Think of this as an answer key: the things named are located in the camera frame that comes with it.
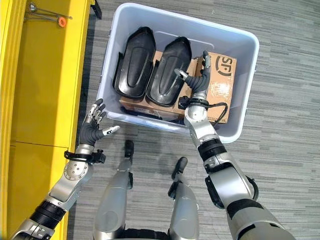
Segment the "cardboard box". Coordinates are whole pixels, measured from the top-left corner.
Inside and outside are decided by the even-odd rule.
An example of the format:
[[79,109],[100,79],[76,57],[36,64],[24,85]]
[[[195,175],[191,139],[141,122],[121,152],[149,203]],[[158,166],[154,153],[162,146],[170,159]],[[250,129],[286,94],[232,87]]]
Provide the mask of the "cardboard box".
[[[228,121],[229,117],[237,60],[213,52],[209,52],[209,55],[211,56],[211,74],[206,100],[209,104],[227,103],[228,110],[220,120],[220,123],[224,124]],[[203,68],[203,60],[203,57],[199,57],[195,73],[196,76],[201,75],[200,70]],[[224,106],[209,108],[207,111],[209,121],[213,122],[217,120],[224,108]]]
[[[235,77],[236,59],[212,52],[209,52],[209,55],[211,56],[211,77],[207,100],[210,104],[225,102],[229,107],[231,103],[232,88]],[[153,63],[155,63],[156,60],[160,60],[161,56],[162,52],[156,51],[153,58]],[[187,70],[190,76],[201,75],[200,70],[203,67],[202,61],[202,57],[191,60]],[[191,95],[192,90],[187,84],[184,84],[178,99],[183,96],[191,97]],[[178,108],[178,100],[171,107],[159,106],[147,100],[145,97],[142,100],[121,97],[119,101],[127,110],[153,115],[167,121],[182,119],[185,116],[185,110]],[[223,110],[224,106],[209,108],[209,121],[213,122],[217,120]],[[228,116],[229,108],[225,116],[221,119],[220,123],[226,123]]]

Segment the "storage bin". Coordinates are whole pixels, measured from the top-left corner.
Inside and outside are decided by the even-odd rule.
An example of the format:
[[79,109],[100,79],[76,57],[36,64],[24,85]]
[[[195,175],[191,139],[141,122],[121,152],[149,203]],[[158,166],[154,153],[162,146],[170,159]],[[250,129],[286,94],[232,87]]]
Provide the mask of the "storage bin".
[[237,59],[229,119],[216,126],[223,143],[234,142],[241,134],[245,119],[259,50],[257,37],[233,27],[135,3],[120,5],[113,16],[97,94],[97,98],[103,98],[107,103],[107,117],[164,131],[189,133],[183,124],[130,115],[121,110],[120,96],[112,87],[118,54],[125,51],[128,37],[142,26],[153,30],[158,51],[163,51],[176,37],[185,36],[190,40],[192,57],[207,50]]

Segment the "yellow cabinet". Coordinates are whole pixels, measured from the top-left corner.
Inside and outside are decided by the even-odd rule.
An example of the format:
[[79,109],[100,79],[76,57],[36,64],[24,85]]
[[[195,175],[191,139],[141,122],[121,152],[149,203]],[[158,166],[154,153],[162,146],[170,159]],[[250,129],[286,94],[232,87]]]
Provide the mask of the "yellow cabinet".
[[[33,0],[72,16],[24,21],[29,1],[1,0],[1,237],[28,218],[63,173],[76,143],[90,0]],[[68,216],[52,239],[66,239]]]

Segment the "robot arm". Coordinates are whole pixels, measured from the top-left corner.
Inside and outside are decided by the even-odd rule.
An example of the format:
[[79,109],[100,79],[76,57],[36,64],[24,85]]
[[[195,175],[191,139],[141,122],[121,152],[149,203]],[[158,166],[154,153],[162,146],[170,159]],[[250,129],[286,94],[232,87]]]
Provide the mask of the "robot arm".
[[83,185],[93,175],[93,164],[104,163],[106,156],[102,150],[94,152],[97,140],[116,132],[120,127],[113,126],[99,130],[99,124],[106,115],[105,105],[98,99],[86,115],[79,133],[79,145],[75,153],[66,151],[69,159],[61,178],[49,191],[43,202],[35,209],[13,234],[13,240],[48,240],[55,227],[78,199]]
[[234,240],[294,240],[281,223],[260,203],[258,187],[244,175],[234,158],[208,121],[207,90],[210,82],[210,56],[203,52],[201,77],[191,77],[176,69],[175,72],[192,88],[187,101],[184,123],[208,174],[205,183],[215,206],[226,209],[227,220]]

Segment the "black plastic part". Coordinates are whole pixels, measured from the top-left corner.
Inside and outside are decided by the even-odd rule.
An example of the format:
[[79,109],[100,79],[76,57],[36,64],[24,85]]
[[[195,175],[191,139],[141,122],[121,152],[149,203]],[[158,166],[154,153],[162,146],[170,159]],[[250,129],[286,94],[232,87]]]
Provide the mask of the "black plastic part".
[[247,226],[246,228],[242,229],[241,232],[239,232],[237,240],[240,240],[243,237],[243,235],[245,235],[245,233],[254,228],[256,228],[256,226],[254,224],[251,224],[250,226]]
[[228,205],[226,208],[227,213],[229,214],[230,218],[232,219],[234,215],[240,211],[241,209],[246,208],[259,208],[264,209],[262,205],[255,200],[244,198],[237,201],[233,201]]
[[168,191],[168,196],[172,199],[175,199],[176,198],[176,190],[177,190],[177,187],[179,185],[179,182],[178,181],[174,181],[170,188],[169,188],[169,191]]
[[252,185],[252,187],[253,187],[253,190],[254,190],[252,199],[255,200],[255,201],[257,201],[257,199],[258,199],[258,197],[259,197],[259,188],[258,188],[258,185],[256,184],[254,178],[251,178],[251,177],[248,177],[248,176],[246,176],[246,178],[248,179],[248,182],[251,183],[251,185]]
[[207,176],[205,178],[205,184],[206,184],[206,188],[209,192],[209,195],[210,195],[210,198],[211,198],[211,201],[213,202],[213,204],[220,209],[224,209],[225,206],[222,203],[222,201],[217,193],[217,190],[216,190],[213,182],[211,181],[210,176]]
[[176,75],[175,69],[186,72],[191,58],[191,46],[186,37],[178,37],[169,43],[164,49],[161,60],[155,63],[146,96],[162,107],[174,105],[184,84],[184,81]]
[[225,146],[218,138],[204,142],[198,147],[198,151],[203,161],[218,154],[227,152]]
[[157,239],[169,240],[169,236],[162,231],[153,231],[149,229],[128,228],[122,232],[119,239]]
[[153,68],[156,41],[152,30],[140,27],[127,40],[124,54],[119,52],[113,87],[120,95],[143,98]]
[[102,19],[102,11],[101,11],[101,8],[99,6],[99,3],[97,0],[94,0],[94,5],[91,5],[96,17],[98,19]]
[[131,140],[125,140],[124,144],[124,156],[126,158],[132,158],[135,152],[134,142]]
[[129,182],[128,182],[128,189],[132,189],[134,187],[134,175],[132,172],[129,172]]
[[77,162],[86,162],[90,164],[104,164],[106,161],[106,155],[103,154],[103,150],[98,149],[92,154],[81,154],[73,153],[70,151],[64,152],[64,157],[68,160],[77,161]]
[[188,159],[185,156],[180,157],[178,162],[175,164],[174,170],[171,174],[172,180],[175,179],[177,173],[181,173],[181,174],[184,173],[184,170],[187,164],[188,164]]
[[43,201],[31,215],[30,219],[49,229],[55,229],[66,211],[48,201]]

